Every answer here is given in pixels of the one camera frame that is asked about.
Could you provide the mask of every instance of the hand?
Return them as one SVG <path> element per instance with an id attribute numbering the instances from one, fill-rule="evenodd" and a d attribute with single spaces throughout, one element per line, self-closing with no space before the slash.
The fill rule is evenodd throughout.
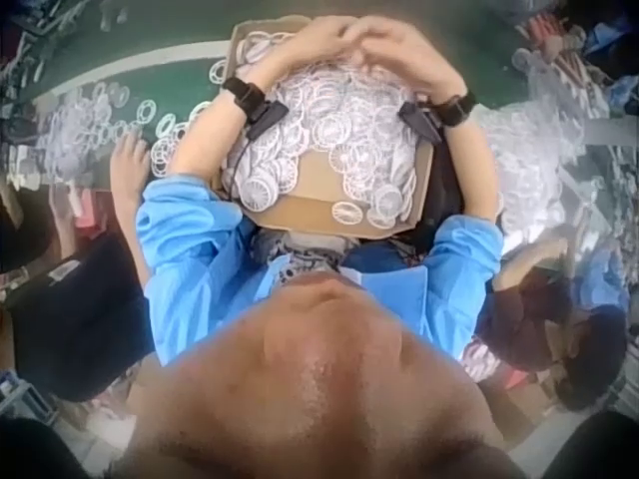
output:
<path id="1" fill-rule="evenodd" d="M 544 251 L 548 257 L 561 257 L 568 253 L 568 238 L 553 236 L 544 241 Z"/>
<path id="2" fill-rule="evenodd" d="M 348 27 L 343 40 L 358 45 L 353 58 L 356 63 L 386 68 L 435 105 L 468 91 L 461 75 L 412 25 L 363 17 Z"/>
<path id="3" fill-rule="evenodd" d="M 122 137 L 111 155 L 111 193 L 116 213 L 122 208 L 136 210 L 149 177 L 149 146 L 141 132 Z"/>
<path id="4" fill-rule="evenodd" d="M 317 17 L 276 48 L 273 54 L 282 59 L 286 68 L 337 57 L 350 48 L 351 42 L 342 34 L 356 20 L 354 17 Z"/>

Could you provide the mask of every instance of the blue shirt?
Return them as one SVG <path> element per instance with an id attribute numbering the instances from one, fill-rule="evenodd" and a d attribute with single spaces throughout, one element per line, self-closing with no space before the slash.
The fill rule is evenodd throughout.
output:
<path id="1" fill-rule="evenodd" d="M 157 180 L 144 199 L 137 231 L 152 273 L 145 296 L 156 351 L 167 364 L 266 298 L 289 259 L 253 261 L 247 242 L 255 225 L 201 180 Z M 474 332 L 484 285 L 499 269 L 502 244 L 495 225 L 455 216 L 422 265 L 406 267 L 380 242 L 355 248 L 343 265 L 409 330 L 458 358 Z"/>
<path id="2" fill-rule="evenodd" d="M 572 284 L 571 296 L 586 310 L 614 305 L 628 313 L 630 294 L 624 285 L 623 265 L 615 249 L 598 247 L 584 260 Z"/>

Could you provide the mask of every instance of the another worker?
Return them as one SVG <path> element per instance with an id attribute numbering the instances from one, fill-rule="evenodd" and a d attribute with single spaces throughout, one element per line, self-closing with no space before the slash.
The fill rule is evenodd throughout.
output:
<path id="1" fill-rule="evenodd" d="M 467 95 L 415 28 L 376 17 L 317 18 L 246 80 L 267 91 L 291 68 L 346 53 L 392 70 L 435 105 Z M 502 247 L 493 158 L 479 127 L 462 118 L 445 129 L 465 210 L 442 225 L 431 255 L 406 268 L 372 254 L 346 278 L 328 259 L 317 261 L 321 272 L 296 274 L 308 265 L 293 267 L 305 256 L 291 237 L 280 243 L 286 255 L 252 259 L 255 227 L 209 188 L 246 119 L 222 91 L 169 176 L 145 190 L 138 235 L 168 367 L 145 394 L 113 475 L 522 477 L 454 360 Z M 288 266 L 292 277 L 280 275 Z"/>
<path id="2" fill-rule="evenodd" d="M 619 374 L 629 295 L 612 243 L 577 269 L 575 244 L 582 232 L 566 233 L 552 232 L 505 263 L 491 282 L 477 334 L 517 369 L 550 369 L 558 399 L 579 410 L 594 404 Z M 539 266 L 565 256 L 568 265 L 559 271 Z"/>
<path id="3" fill-rule="evenodd" d="M 66 192 L 50 187 L 59 256 L 40 261 L 46 267 L 1 305 L 0 370 L 15 369 L 42 392 L 82 402 L 153 351 L 140 288 L 149 273 L 135 234 L 148 175 L 147 145 L 131 136 L 111 162 L 114 207 L 128 248 L 113 232 L 79 248 Z M 37 240 L 29 239 L 32 233 L 24 237 L 28 244 Z"/>

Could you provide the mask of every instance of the dark hair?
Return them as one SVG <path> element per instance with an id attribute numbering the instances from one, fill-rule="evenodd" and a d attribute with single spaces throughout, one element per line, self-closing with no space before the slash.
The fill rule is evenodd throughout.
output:
<path id="1" fill-rule="evenodd" d="M 596 307 L 588 326 L 577 356 L 563 361 L 567 377 L 555 384 L 559 401 L 571 411 L 594 404 L 606 392 L 619 374 L 628 347 L 626 314 L 619 307 Z"/>

